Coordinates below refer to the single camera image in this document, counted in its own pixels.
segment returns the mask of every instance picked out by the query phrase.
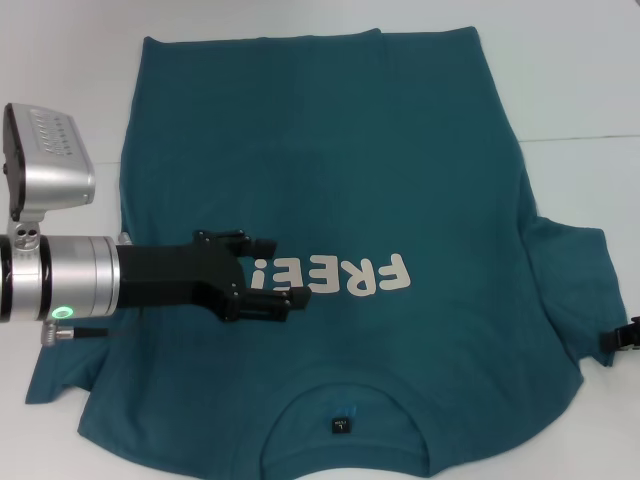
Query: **shirt tag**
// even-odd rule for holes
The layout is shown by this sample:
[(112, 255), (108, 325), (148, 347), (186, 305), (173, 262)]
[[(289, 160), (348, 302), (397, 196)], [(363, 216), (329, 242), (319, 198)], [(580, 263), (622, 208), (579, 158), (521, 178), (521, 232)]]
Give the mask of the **shirt tag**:
[(336, 417), (331, 420), (333, 433), (351, 433), (351, 420), (349, 417)]

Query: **t-shirt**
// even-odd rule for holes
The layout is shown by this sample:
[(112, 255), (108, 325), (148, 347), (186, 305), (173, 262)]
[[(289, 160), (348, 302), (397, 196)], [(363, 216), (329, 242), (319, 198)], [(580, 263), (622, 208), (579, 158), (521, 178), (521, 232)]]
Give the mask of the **t-shirt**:
[(541, 218), (474, 28), (145, 39), (122, 155), (134, 244), (276, 239), (256, 288), (286, 323), (120, 312), (43, 350), (28, 402), (91, 390), (79, 432), (216, 480), (363, 467), (417, 476), (519, 445), (626, 323), (600, 230)]

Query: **metal cylinder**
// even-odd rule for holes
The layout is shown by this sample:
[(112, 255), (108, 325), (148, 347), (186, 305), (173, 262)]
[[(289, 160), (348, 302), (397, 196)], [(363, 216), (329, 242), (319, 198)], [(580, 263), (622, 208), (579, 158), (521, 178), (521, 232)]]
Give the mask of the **metal cylinder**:
[(109, 237), (49, 237), (51, 306), (47, 319), (104, 317), (118, 303), (120, 267)]
[(118, 303), (120, 264), (109, 237), (39, 236), (17, 248), (0, 236), (3, 320), (104, 317)]

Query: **white surface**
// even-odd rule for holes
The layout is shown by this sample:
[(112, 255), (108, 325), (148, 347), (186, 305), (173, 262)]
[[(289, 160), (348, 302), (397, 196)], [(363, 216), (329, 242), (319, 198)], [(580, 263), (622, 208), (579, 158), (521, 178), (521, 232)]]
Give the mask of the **white surface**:
[(520, 139), (640, 134), (634, 0), (0, 0), (0, 105), (76, 118), (119, 160), (142, 39), (334, 35), (474, 25)]
[[(0, 0), (0, 104), (72, 114), (96, 165), (92, 205), (48, 214), (47, 234), (115, 235), (117, 178), (142, 38), (162, 41), (475, 25), (519, 138), (640, 134), (640, 7), (634, 0)], [(640, 312), (640, 138), (524, 143), (543, 215), (603, 228), (625, 305)], [(0, 182), (0, 225), (7, 192)], [(0, 326), (0, 478), (178, 478), (122, 460), (76, 428), (87, 394), (26, 406), (39, 325)], [(453, 480), (636, 477), (640, 352), (613, 369), (582, 363), (567, 412), (512, 452), (455, 468)], [(406, 479), (365, 470), (309, 480)]]

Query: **green led light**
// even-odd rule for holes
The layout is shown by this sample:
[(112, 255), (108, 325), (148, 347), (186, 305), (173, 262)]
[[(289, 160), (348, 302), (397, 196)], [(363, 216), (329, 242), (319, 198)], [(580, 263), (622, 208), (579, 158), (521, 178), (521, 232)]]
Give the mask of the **green led light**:
[(67, 306), (58, 307), (53, 312), (51, 312), (51, 316), (58, 320), (69, 318), (71, 315), (73, 315), (73, 308)]

